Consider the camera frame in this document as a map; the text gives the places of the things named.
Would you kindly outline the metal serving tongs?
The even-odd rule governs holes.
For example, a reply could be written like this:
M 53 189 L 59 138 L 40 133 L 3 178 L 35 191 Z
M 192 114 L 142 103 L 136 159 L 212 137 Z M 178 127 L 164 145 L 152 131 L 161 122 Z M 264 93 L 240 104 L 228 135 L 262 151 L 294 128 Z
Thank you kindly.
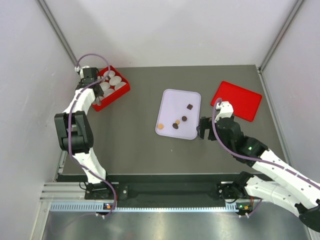
M 96 87 L 96 98 L 98 97 L 104 97 L 104 92 L 99 84 Z

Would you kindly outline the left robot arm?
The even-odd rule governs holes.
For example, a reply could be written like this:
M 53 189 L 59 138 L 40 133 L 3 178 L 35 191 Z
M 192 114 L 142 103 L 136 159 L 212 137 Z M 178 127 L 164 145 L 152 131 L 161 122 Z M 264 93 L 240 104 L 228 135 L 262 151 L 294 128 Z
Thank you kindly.
M 83 181 L 86 200 L 112 198 L 114 187 L 108 183 L 108 174 L 94 152 L 94 135 L 87 118 L 88 111 L 103 90 L 99 85 L 101 74 L 95 67 L 76 67 L 80 76 L 74 97 L 69 106 L 54 116 L 58 143 L 86 174 Z

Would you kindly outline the dark square leaf chocolate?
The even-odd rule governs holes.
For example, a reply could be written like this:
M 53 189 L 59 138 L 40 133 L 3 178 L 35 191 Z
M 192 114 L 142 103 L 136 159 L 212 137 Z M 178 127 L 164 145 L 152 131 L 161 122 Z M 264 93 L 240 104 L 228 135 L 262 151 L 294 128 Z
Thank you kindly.
M 193 108 L 193 105 L 189 104 L 187 107 L 186 107 L 188 110 L 191 110 Z

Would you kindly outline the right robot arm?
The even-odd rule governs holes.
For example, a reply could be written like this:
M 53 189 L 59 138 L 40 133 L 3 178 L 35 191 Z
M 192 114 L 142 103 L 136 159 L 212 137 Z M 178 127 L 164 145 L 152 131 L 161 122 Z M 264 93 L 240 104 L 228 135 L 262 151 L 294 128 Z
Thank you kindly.
M 308 228 L 320 230 L 320 185 L 281 160 L 264 143 L 244 135 L 233 117 L 215 121 L 202 117 L 196 128 L 198 137 L 218 141 L 237 161 L 263 173 L 278 185 L 261 180 L 255 175 L 243 173 L 233 185 L 239 198 L 247 195 L 258 197 L 278 205 L 299 218 Z

